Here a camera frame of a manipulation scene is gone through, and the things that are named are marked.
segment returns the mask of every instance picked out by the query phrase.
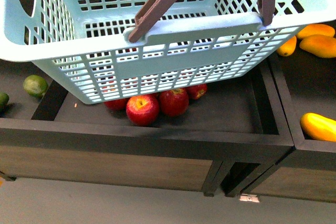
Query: shopping basket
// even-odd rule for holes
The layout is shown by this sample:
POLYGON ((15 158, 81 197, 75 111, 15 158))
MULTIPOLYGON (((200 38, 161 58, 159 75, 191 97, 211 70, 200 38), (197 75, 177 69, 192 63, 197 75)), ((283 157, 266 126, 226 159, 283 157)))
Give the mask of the shopping basket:
POLYGON ((147 0, 0 0, 0 58, 32 61, 82 102, 155 93, 247 73, 306 24, 336 18, 336 0, 177 0, 137 42, 147 0))

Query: orange mango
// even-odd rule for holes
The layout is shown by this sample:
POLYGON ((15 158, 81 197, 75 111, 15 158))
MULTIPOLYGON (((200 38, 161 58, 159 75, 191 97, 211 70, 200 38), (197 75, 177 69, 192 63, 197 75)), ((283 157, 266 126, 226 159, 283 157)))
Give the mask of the orange mango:
POLYGON ((336 121, 315 113, 306 113, 300 119, 302 130, 314 140, 336 142, 336 121))
POLYGON ((334 37, 335 29, 325 24, 310 24, 296 34, 298 39, 304 39, 310 35, 321 34, 334 37))
POLYGON ((300 42, 300 48, 320 58, 336 57, 336 39, 326 35, 311 35, 300 42))
POLYGON ((277 49, 277 53, 280 56, 290 56, 294 53, 296 48, 296 36, 291 37, 282 46, 277 49))

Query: green lime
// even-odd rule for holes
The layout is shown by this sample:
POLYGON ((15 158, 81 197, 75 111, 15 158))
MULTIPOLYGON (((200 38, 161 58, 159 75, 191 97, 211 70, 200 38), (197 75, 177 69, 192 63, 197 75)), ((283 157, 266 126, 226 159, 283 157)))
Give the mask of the green lime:
POLYGON ((9 101, 8 94, 0 92, 0 112, 2 112, 2 110, 6 107, 8 101, 9 101))
POLYGON ((41 76, 33 74, 25 79, 23 88, 32 97, 42 98, 47 92, 48 83, 41 76))

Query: dark wooden display bin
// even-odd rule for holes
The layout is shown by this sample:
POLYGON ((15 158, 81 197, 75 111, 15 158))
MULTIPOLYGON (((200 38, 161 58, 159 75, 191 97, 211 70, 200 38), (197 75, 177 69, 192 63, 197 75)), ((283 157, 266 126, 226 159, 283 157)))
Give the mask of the dark wooden display bin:
POLYGON ((243 77, 214 82, 178 118, 137 127, 125 112, 85 105, 32 63, 0 61, 0 175, 202 191, 211 196, 227 174, 248 183, 293 144, 264 61, 243 77), (51 83, 41 101, 22 82, 51 83))
MULTIPOLYGON (((326 24, 336 27, 336 21, 326 24)), ((295 150, 242 192, 336 203, 336 143, 312 140, 299 123, 307 112, 336 119, 336 60, 298 48, 269 63, 295 150)))

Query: apple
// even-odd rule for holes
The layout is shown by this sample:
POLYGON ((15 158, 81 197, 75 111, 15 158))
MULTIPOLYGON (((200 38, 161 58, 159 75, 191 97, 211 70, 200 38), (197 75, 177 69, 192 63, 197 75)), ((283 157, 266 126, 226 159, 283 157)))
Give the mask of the apple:
POLYGON ((151 94, 131 97, 126 105, 127 117, 137 126, 152 124, 160 112, 158 100, 151 94))
POLYGON ((189 105, 188 93, 184 88, 161 92, 159 101, 162 113, 170 117, 182 115, 189 105))
POLYGON ((129 98, 121 98, 117 100, 104 102, 104 105, 112 111, 120 111, 126 109, 129 98))
POLYGON ((186 87, 185 89, 187 90, 189 99, 197 100, 206 93, 208 88, 207 88, 207 85, 204 83, 204 84, 186 87))

